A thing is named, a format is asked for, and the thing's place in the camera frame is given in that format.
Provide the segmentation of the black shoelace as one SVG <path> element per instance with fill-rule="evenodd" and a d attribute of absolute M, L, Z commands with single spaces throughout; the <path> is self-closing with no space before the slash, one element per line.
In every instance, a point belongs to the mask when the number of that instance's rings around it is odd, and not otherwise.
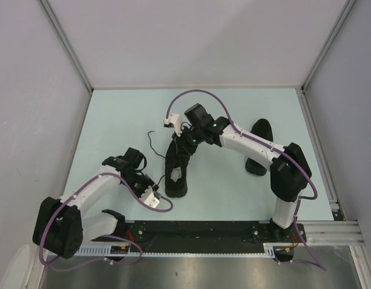
<path fill-rule="evenodd" d="M 165 190 L 165 162 L 166 162 L 166 154 L 164 151 L 164 146 L 161 143 L 155 141 L 155 130 L 150 130 L 147 132 L 149 147 L 152 150 L 153 154 L 161 161 L 161 176 L 159 178 L 159 186 L 164 192 Z"/>

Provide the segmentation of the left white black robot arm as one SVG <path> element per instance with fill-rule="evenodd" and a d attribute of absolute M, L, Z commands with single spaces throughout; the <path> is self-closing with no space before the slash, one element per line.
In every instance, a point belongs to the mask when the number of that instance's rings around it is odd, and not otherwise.
<path fill-rule="evenodd" d="M 108 157 L 99 172 L 71 196 L 47 197 L 40 205 L 33 243 L 64 258 L 71 258 L 83 241 L 120 240 L 125 236 L 125 216 L 111 209 L 86 217 L 106 193 L 124 185 L 132 196 L 154 210 L 160 201 L 158 185 L 142 170 L 146 157 L 128 148 L 124 155 Z"/>

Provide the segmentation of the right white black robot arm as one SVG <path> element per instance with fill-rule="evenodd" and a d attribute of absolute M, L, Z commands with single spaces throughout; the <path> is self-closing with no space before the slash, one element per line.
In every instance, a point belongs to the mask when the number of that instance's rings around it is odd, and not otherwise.
<path fill-rule="evenodd" d="M 282 146 L 267 141 L 236 127 L 227 117 L 214 119 L 200 104 L 184 114 L 191 124 L 189 128 L 184 127 L 179 114 L 168 114 L 164 125 L 174 129 L 176 141 L 186 152 L 206 142 L 236 151 L 270 172 L 270 187 L 276 196 L 270 233 L 276 241 L 286 241 L 293 232 L 298 200 L 312 176 L 301 147 L 295 143 Z"/>

